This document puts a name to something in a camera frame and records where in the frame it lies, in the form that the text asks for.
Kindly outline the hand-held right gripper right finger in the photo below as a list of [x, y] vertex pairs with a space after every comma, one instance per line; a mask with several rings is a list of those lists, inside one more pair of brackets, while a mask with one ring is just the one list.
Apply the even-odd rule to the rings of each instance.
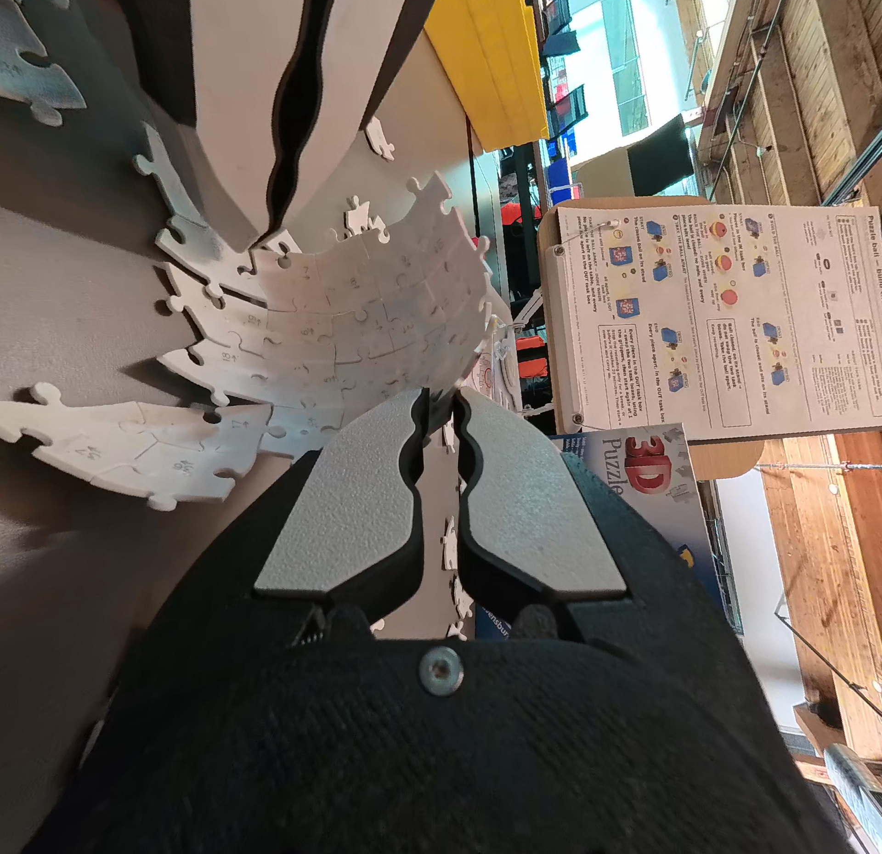
[[552, 442], [468, 386], [453, 409], [466, 483], [458, 571], [469, 595], [509, 624], [531, 605], [624, 598], [623, 575]]

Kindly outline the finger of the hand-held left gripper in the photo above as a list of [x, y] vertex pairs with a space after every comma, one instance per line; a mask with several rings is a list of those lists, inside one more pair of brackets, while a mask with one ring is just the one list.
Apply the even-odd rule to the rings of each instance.
[[303, 0], [272, 103], [269, 228], [308, 202], [346, 153], [406, 0]]
[[272, 117], [305, 0], [190, 0], [196, 122], [180, 132], [188, 191], [235, 251], [270, 228]]

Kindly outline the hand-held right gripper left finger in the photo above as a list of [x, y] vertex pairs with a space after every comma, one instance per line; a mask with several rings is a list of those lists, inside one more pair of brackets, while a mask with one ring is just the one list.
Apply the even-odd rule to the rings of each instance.
[[378, 621], [423, 579], [429, 389], [408, 389], [323, 449], [254, 584], [257, 595], [357, 606]]

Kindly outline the small white puzzle ball section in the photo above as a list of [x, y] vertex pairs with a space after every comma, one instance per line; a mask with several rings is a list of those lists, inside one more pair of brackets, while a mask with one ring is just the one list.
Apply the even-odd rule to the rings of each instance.
[[[49, 2], [61, 11], [71, 5], [71, 0]], [[59, 128], [62, 112], [85, 109], [85, 99], [68, 73], [49, 60], [23, 5], [24, 0], [1, 0], [1, 97], [25, 104], [36, 121]]]

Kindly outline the large white puzzle ball shell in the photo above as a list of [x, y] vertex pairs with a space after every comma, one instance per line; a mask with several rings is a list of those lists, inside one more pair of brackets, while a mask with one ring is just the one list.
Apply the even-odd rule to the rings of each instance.
[[445, 209], [440, 174], [407, 181], [414, 203], [389, 228], [355, 197], [346, 218], [357, 225], [344, 238], [331, 231], [323, 251], [303, 253], [280, 231], [236, 252], [193, 203], [159, 132], [143, 128], [147, 154], [134, 167], [170, 209], [156, 238], [170, 259], [168, 305], [200, 335], [159, 356], [165, 369], [222, 412], [232, 400], [270, 406], [259, 451], [293, 460], [408, 389], [446, 403], [479, 357], [497, 295], [489, 241]]

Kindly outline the blue printed puzzle box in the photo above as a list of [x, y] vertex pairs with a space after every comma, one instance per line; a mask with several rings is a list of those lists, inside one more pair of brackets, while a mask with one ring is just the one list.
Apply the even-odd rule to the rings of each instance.
[[715, 612], [729, 622], [700, 491], [683, 428], [678, 425], [601, 430], [550, 439], [561, 452], [627, 585], [618, 600], [564, 606], [611, 605], [678, 621], [699, 639]]

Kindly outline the white puzzle strip section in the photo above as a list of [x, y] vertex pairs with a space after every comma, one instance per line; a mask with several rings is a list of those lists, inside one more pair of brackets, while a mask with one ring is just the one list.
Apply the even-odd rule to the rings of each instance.
[[1, 403], [4, 441], [34, 438], [34, 458], [158, 511], [224, 501], [256, 462], [272, 413], [266, 404], [228, 406], [209, 421], [196, 408], [143, 402], [70, 407], [45, 382], [31, 394], [31, 403]]

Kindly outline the yellow plastic bin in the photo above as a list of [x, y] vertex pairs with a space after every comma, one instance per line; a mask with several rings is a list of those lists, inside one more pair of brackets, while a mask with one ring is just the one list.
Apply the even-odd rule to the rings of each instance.
[[424, 30], [484, 151], [548, 138], [526, 0], [435, 0]]

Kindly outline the clear plastic parts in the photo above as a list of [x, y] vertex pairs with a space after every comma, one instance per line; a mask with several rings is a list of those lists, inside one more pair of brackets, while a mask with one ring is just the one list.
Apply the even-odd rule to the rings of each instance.
[[513, 325], [504, 323], [496, 315], [492, 318], [490, 351], [493, 397], [501, 406], [508, 405], [513, 412], [521, 415], [523, 403], [516, 333]]

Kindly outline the instruction sheet board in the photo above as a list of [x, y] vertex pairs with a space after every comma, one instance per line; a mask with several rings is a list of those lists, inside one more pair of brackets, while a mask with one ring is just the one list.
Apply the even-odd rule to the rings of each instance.
[[880, 432], [879, 208], [577, 199], [538, 248], [560, 433]]

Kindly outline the black monitor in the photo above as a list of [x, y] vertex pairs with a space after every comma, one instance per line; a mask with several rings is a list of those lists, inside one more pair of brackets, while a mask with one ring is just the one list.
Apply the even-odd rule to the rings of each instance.
[[634, 196], [659, 195], [694, 175], [690, 137], [682, 113], [625, 150]]

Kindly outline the silver ventilation duct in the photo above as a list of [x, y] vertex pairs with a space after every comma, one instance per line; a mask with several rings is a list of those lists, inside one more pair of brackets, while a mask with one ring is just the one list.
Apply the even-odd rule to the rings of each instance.
[[853, 750], [833, 744], [824, 750], [826, 771], [851, 813], [881, 850], [881, 782]]

